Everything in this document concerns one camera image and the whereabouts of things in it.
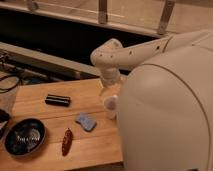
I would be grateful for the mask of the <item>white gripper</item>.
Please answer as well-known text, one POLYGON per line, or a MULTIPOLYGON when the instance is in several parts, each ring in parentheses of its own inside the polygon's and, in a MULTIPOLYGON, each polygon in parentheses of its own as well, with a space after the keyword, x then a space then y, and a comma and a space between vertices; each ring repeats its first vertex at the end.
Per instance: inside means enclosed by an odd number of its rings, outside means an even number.
MULTIPOLYGON (((101 69, 100 81, 102 89, 99 93, 100 96, 109 95, 116 92, 120 84, 122 83, 122 77, 120 71, 115 68, 101 69)), ((106 112, 106 116, 109 119, 116 117, 117 111, 117 95, 106 97, 103 101, 103 106, 106 112)))

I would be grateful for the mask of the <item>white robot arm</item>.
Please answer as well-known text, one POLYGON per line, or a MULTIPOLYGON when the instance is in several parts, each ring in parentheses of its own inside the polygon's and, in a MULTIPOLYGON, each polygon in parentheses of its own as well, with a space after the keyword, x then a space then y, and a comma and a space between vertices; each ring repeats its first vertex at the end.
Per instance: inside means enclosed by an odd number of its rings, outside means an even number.
POLYGON ((125 171, 213 171, 213 30, 111 39, 91 61, 105 87, 130 72, 116 99, 125 171))

